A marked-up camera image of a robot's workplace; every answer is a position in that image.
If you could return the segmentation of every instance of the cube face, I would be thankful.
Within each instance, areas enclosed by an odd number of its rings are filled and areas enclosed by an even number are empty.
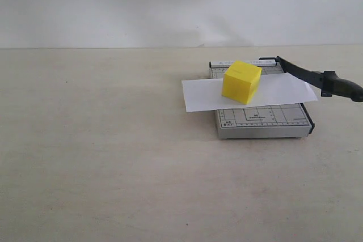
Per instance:
[[[248,104],[257,91],[261,67],[235,61],[223,77],[222,96]]]

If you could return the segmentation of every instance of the white paper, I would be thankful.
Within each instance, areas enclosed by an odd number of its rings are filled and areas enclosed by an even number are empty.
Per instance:
[[[183,80],[187,112],[283,105],[318,100],[310,85],[289,73],[261,75],[247,105],[222,96],[223,79]]]

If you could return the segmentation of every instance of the white tabletop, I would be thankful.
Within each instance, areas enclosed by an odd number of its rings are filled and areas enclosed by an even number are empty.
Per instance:
[[[182,80],[282,56],[363,85],[363,46],[0,50],[0,241],[361,241],[363,103],[220,141]]]

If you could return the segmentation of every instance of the white backdrop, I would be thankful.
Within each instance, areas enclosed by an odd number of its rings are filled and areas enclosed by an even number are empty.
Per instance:
[[[363,43],[363,0],[0,0],[0,48]]]

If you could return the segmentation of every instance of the black handle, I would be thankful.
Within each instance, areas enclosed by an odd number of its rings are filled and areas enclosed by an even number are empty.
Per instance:
[[[363,102],[363,88],[346,79],[339,78],[335,71],[324,71],[321,96],[343,96],[354,102]]]

